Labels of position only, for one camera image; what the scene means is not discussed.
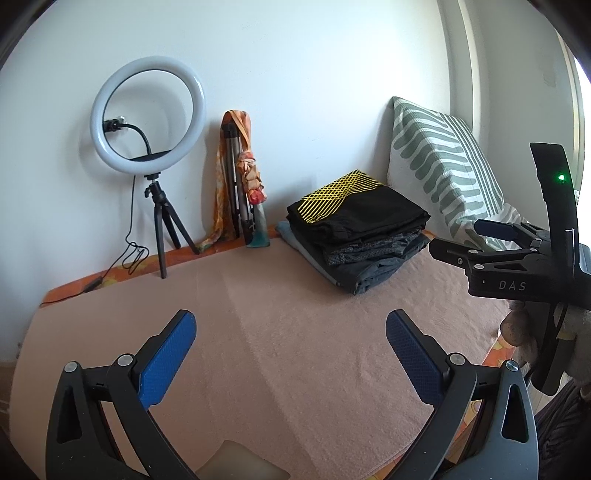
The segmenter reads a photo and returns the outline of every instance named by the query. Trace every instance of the black tripod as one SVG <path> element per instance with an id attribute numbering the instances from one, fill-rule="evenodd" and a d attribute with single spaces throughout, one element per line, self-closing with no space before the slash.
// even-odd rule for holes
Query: black tripod
<path id="1" fill-rule="evenodd" d="M 195 255 L 199 255 L 199 250 L 193 243 L 193 240 L 191 240 L 191 237 L 189 236 L 187 229 L 181 222 L 181 219 L 179 218 L 177 212 L 174 210 L 173 206 L 166 198 L 164 190 L 156 181 L 156 179 L 158 178 L 158 174 L 147 175 L 146 178 L 152 181 L 152 183 L 150 183 L 150 185 L 148 185 L 148 187 L 145 189 L 144 196 L 148 198 L 148 196 L 150 196 L 151 194 L 152 200 L 154 201 L 154 225 L 156 227 L 156 246 L 158 247 L 158 263 L 160 264 L 160 277 L 166 278 L 166 258 L 164 256 L 164 235 L 162 232 L 163 221 L 166 225 L 166 230 L 168 230 L 170 238 L 173 240 L 174 247 L 177 250 L 181 248 L 181 243 L 178 240 L 178 235 L 174 229 L 173 222 L 176 223 L 178 230 L 181 232 L 181 235 L 189 244 L 189 247 L 191 248 L 193 253 Z"/>

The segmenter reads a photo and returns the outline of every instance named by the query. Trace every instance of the striped pillow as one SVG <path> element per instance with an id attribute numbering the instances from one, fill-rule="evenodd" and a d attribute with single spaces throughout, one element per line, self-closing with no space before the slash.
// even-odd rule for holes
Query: striped pillow
<path id="1" fill-rule="evenodd" d="M 517 223 L 521 219 L 505 203 L 490 165 L 463 120 L 394 97 L 388 184 L 431 213 L 427 228 L 437 236 L 485 250 L 512 248 L 510 242 L 474 231 L 478 219 Z"/>

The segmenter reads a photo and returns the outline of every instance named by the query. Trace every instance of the folded clothes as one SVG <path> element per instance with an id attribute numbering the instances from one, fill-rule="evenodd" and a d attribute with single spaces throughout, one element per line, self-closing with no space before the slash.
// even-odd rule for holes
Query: folded clothes
<path id="1" fill-rule="evenodd" d="M 314 260 L 314 258 L 306 251 L 306 249 L 302 246 L 301 243 L 298 242 L 297 238 L 293 234 L 290 228 L 290 223 L 286 220 L 279 222 L 275 225 L 275 231 L 280 235 L 280 237 L 287 243 L 290 247 L 296 249 L 302 256 L 312 265 L 317 271 L 319 271 L 326 279 L 331 282 L 333 285 L 340 287 L 339 282 L 337 282 L 333 277 L 328 275 L 326 270 L 324 270 L 320 264 Z"/>
<path id="2" fill-rule="evenodd" d="M 401 257 L 405 250 L 421 234 L 420 230 L 397 233 L 369 242 L 356 242 L 332 252 L 324 252 L 324 260 L 331 267 L 362 260 L 378 260 L 385 257 Z"/>
<path id="3" fill-rule="evenodd" d="M 330 252 L 356 241 L 373 241 L 424 229 L 430 215 L 360 170 L 304 196 L 287 208 L 302 235 Z"/>
<path id="4" fill-rule="evenodd" d="M 288 244 L 299 250 L 316 270 L 354 295 L 365 293 L 389 279 L 406 260 L 412 258 L 429 243 L 429 239 L 420 233 L 407 245 L 399 257 L 390 256 L 378 260 L 330 266 L 325 262 L 322 250 L 307 240 L 294 225 L 282 221 L 278 223 L 276 230 Z"/>

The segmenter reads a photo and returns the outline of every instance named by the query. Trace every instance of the led ring light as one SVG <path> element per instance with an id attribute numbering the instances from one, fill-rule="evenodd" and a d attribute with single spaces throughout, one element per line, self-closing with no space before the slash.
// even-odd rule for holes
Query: led ring light
<path id="1" fill-rule="evenodd" d="M 193 117 L 183 139 L 170 152 L 160 158 L 142 162 L 119 155 L 107 142 L 103 120 L 107 103 L 120 85 L 138 73 L 150 70 L 169 72 L 178 77 L 188 88 L 193 101 Z M 169 57 L 146 57 L 134 60 L 117 70 L 101 87 L 90 113 L 90 136 L 99 157 L 111 168 L 132 175 L 150 175 L 172 167 L 193 148 L 205 123 L 205 97 L 201 81 L 184 63 Z"/>

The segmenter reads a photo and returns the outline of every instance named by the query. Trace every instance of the mattress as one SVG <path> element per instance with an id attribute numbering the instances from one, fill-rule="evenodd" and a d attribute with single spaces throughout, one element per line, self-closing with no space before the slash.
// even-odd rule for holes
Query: mattress
<path id="1" fill-rule="evenodd" d="M 399 456 L 431 412 L 385 337 L 386 316 L 399 308 L 476 364 L 506 313 L 502 300 L 470 297 L 463 271 L 427 251 L 354 297 L 278 239 L 177 265 L 164 281 L 145 275 L 48 306 L 33 318 L 17 364 L 11 439 L 43 478 L 63 365 L 110 364 L 187 309 L 197 339 L 151 412 L 191 468 L 233 440 L 293 479 L 362 480 Z M 107 415 L 124 458 L 141 471 L 112 408 Z"/>

